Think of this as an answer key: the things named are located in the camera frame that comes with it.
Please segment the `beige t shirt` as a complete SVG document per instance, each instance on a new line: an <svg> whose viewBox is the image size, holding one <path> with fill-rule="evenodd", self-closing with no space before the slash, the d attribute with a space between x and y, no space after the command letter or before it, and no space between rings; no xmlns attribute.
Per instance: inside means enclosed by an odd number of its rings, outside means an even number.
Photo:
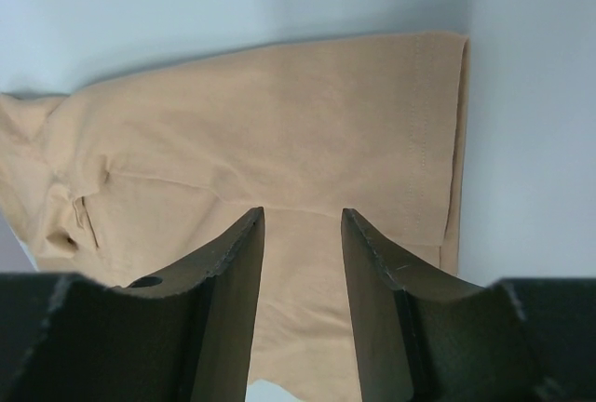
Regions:
<svg viewBox="0 0 596 402"><path fill-rule="evenodd" d="M341 214L456 272L468 60L457 33L373 35L5 95L1 210L39 270L126 286L263 208L249 378L357 401Z"/></svg>

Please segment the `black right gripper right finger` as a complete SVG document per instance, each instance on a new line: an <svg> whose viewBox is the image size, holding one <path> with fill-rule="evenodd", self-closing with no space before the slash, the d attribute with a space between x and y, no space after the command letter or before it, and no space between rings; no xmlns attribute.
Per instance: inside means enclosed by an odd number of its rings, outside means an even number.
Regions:
<svg viewBox="0 0 596 402"><path fill-rule="evenodd" d="M353 209L341 222L366 401L591 401L595 282L479 287L416 257Z"/></svg>

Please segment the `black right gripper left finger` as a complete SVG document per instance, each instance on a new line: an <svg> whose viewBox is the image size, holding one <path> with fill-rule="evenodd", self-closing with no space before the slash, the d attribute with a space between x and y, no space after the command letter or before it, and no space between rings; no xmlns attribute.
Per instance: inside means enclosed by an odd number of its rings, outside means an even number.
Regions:
<svg viewBox="0 0 596 402"><path fill-rule="evenodd" d="M125 288L2 275L2 399L243 400L263 256L264 211L253 208Z"/></svg>

